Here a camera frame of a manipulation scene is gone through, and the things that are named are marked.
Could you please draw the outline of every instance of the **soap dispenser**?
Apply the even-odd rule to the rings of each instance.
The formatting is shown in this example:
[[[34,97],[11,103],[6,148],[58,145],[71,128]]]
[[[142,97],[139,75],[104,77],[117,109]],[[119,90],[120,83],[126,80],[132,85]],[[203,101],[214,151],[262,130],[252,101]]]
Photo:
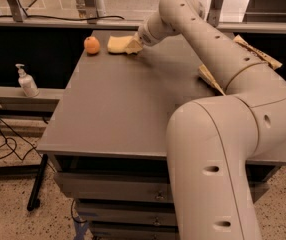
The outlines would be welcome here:
[[[16,64],[19,73],[19,84],[22,87],[27,97],[35,97],[39,94],[39,90],[34,82],[34,79],[29,74],[26,74],[23,64]]]

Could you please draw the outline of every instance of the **white robotic arm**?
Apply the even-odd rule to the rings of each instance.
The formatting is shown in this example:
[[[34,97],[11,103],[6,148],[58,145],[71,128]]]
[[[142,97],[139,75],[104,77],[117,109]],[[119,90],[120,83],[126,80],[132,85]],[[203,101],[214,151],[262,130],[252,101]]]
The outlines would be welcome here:
[[[138,31],[149,46],[182,34],[228,94],[189,102],[168,124],[180,238],[261,240],[245,161],[286,145],[286,82],[200,16],[198,2],[160,0]]]

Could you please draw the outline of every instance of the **floor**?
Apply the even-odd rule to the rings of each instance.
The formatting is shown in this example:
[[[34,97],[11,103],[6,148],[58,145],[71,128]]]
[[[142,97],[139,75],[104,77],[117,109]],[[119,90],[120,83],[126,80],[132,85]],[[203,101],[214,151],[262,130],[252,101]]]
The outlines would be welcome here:
[[[26,140],[37,145],[46,127],[43,120],[4,119]],[[3,126],[6,136],[18,143],[18,154],[22,157],[30,145]],[[0,145],[4,142],[0,136]],[[9,149],[0,149],[0,156]],[[34,164],[40,161],[36,152],[31,152],[22,163],[14,155],[0,160],[0,166]],[[53,181],[54,172],[47,166],[45,180],[40,190],[41,205],[28,212],[26,207],[34,179],[0,178],[0,240],[39,239],[91,239],[85,227],[75,224],[71,218],[72,200],[66,198]],[[286,239],[286,166],[282,167],[270,180],[270,190],[255,205],[261,226],[263,240]]]

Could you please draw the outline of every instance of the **metal post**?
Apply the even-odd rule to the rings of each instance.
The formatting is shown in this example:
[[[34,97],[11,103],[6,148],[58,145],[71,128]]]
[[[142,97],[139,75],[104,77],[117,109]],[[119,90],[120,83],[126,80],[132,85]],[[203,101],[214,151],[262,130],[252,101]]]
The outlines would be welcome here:
[[[87,18],[98,17],[95,0],[84,0],[84,4]]]
[[[219,24],[221,9],[224,0],[212,0],[207,22],[216,27]]]
[[[10,9],[11,9],[11,13],[13,16],[13,19],[16,22],[23,22],[23,14],[22,14],[22,8],[21,8],[21,4],[19,0],[7,0]]]

